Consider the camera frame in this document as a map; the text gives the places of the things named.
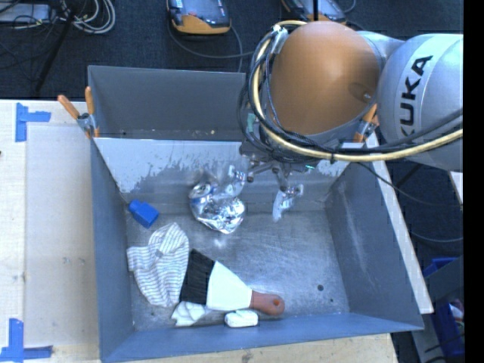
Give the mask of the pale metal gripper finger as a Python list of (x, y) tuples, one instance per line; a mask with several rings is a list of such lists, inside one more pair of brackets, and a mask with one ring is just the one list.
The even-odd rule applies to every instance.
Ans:
[(298, 197), (301, 197), (304, 193), (304, 185), (299, 184), (286, 188), (284, 191), (279, 190), (275, 196), (275, 200), (272, 207), (272, 219), (273, 222), (278, 222), (282, 219), (283, 213), (289, 210)]
[(225, 193), (229, 197), (238, 197), (247, 182), (247, 174), (237, 170), (235, 166), (228, 167), (228, 174), (225, 183)]

